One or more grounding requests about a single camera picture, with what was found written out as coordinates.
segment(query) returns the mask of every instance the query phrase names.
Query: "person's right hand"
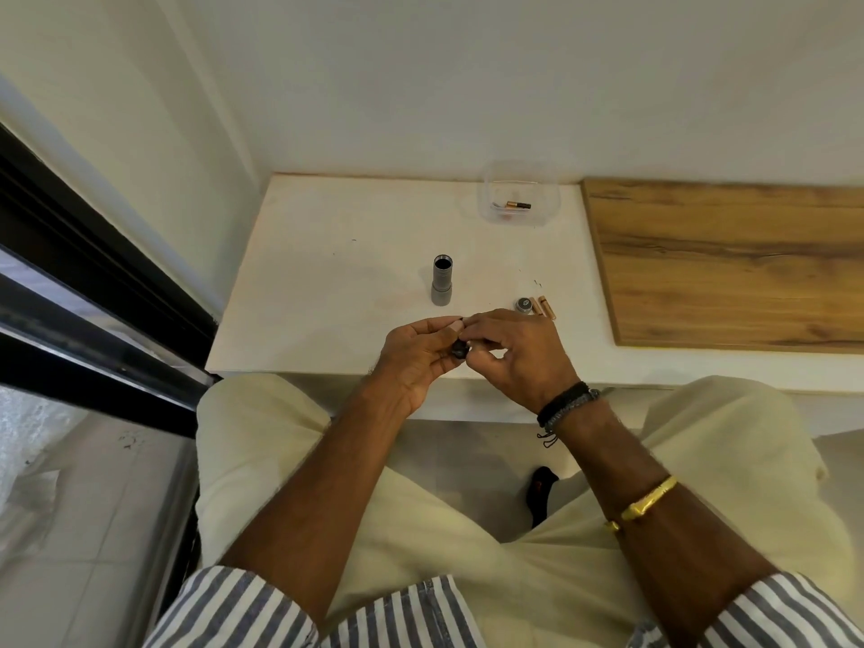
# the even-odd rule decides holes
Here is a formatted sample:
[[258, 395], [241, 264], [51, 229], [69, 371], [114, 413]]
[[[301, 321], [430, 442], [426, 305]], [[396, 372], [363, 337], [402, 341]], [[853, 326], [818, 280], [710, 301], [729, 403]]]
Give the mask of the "person's right hand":
[[[545, 316], [495, 309], [464, 320], [459, 338], [472, 341], [468, 367], [525, 409], [539, 414], [579, 382], [555, 325]], [[501, 359], [489, 351], [499, 348], [507, 350]]]

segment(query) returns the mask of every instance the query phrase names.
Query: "person's left hand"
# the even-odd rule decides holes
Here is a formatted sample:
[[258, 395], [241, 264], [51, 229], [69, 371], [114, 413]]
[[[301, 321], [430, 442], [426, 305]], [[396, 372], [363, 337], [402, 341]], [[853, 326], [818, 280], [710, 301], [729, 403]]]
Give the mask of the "person's left hand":
[[417, 320], [387, 334], [372, 379], [405, 400], [406, 416], [420, 409], [429, 385], [462, 363], [450, 354], [465, 324], [459, 316]]

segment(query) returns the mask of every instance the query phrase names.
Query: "black bracelet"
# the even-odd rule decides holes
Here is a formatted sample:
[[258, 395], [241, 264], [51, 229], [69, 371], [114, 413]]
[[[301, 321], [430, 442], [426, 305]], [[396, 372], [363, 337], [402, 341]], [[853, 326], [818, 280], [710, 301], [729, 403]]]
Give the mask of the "black bracelet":
[[586, 402], [591, 402], [597, 398], [599, 398], [599, 391], [589, 388], [585, 382], [579, 382], [567, 391], [555, 396], [537, 415], [537, 424], [546, 430], [545, 435], [537, 435], [537, 438], [548, 439], [552, 437], [551, 441], [544, 441], [544, 446], [554, 445], [558, 440], [554, 430], [556, 423], [570, 410], [581, 407]]

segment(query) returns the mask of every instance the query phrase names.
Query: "clear plastic container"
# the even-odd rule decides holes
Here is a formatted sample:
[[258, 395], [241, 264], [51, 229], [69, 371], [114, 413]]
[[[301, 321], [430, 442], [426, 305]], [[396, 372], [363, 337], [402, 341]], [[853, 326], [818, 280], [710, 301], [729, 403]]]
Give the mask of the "clear plastic container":
[[489, 162], [480, 214], [492, 223], [545, 225], [561, 206], [555, 168], [545, 162]]

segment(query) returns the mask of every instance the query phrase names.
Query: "striped shirt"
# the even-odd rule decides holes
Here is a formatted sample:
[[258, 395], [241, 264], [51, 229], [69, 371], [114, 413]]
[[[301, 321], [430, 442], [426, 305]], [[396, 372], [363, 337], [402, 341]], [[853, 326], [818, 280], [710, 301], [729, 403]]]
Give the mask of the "striped shirt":
[[[864, 648], [864, 634], [806, 577], [757, 582], [707, 629], [700, 648]], [[300, 607], [248, 571], [223, 566], [189, 578], [144, 648], [485, 648], [451, 576], [369, 603], [327, 637]], [[652, 622], [626, 648], [669, 648]]]

